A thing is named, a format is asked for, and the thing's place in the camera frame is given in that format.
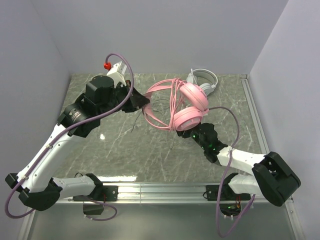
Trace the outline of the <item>pink headphones with cable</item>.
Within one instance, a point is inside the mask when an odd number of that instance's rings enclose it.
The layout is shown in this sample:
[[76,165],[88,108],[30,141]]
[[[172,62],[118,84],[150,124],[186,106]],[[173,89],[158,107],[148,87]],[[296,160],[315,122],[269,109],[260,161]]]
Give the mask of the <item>pink headphones with cable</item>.
[[180,78],[159,81],[152,85],[144,96],[150,100],[153,93],[164,90],[170,90],[168,124],[156,117],[151,103],[142,108],[145,120],[159,130],[169,132],[190,130],[209,112],[209,102],[205,92],[199,86]]

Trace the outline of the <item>white headphones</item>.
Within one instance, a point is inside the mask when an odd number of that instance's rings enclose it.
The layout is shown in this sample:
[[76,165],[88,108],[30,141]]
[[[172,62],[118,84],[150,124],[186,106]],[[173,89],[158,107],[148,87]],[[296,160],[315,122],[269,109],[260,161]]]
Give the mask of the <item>white headphones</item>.
[[214,92],[219,82],[215,73],[203,68],[191,68],[186,81],[199,86],[204,91],[206,96]]

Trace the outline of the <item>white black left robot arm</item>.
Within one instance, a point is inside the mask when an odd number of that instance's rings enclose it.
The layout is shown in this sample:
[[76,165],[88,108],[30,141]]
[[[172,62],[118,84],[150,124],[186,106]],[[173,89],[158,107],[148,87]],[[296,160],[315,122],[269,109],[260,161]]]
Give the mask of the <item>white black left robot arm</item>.
[[85,91],[64,109],[34,159],[20,172],[8,174],[5,182],[19,193],[18,198],[25,206],[38,211],[47,210],[59,199],[68,197],[102,200],[106,187],[94,174],[73,178],[53,175],[69,153],[100,126],[100,115],[106,117],[119,110],[133,113],[149,103],[129,80],[115,84],[111,77],[94,76]]

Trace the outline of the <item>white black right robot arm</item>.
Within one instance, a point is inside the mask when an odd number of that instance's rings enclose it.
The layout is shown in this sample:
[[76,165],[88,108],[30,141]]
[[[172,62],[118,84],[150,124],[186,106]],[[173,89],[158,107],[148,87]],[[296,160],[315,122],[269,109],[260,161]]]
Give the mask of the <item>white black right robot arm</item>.
[[278,153],[258,154],[234,149],[218,139],[212,123],[199,123],[191,129],[178,131],[177,135],[194,140],[210,163],[244,172],[224,177],[221,188],[224,201],[236,196],[249,200],[257,195],[280,207],[301,186],[301,180]]

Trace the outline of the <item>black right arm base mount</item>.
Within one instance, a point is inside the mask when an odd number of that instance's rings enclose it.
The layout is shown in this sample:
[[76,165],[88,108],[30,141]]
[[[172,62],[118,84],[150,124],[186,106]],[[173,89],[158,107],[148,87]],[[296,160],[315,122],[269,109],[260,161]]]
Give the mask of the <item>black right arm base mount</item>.
[[[218,201],[219,185],[206,185],[202,197],[207,201]],[[242,211],[242,200],[249,201],[251,195],[248,193],[236,194],[228,185],[223,185],[220,193],[219,210],[223,216],[236,218]]]

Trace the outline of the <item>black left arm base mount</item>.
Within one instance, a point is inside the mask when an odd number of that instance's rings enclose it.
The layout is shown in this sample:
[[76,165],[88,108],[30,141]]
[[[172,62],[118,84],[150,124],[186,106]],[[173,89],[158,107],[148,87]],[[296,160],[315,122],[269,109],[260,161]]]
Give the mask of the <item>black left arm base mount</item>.
[[101,185],[97,190],[89,195],[73,196],[75,202],[90,202],[82,205],[83,214],[86,217],[95,218],[101,216],[105,210],[114,210],[113,215],[107,217],[107,220],[114,218],[118,210],[110,205],[109,202],[116,202],[118,199],[118,186],[116,185]]

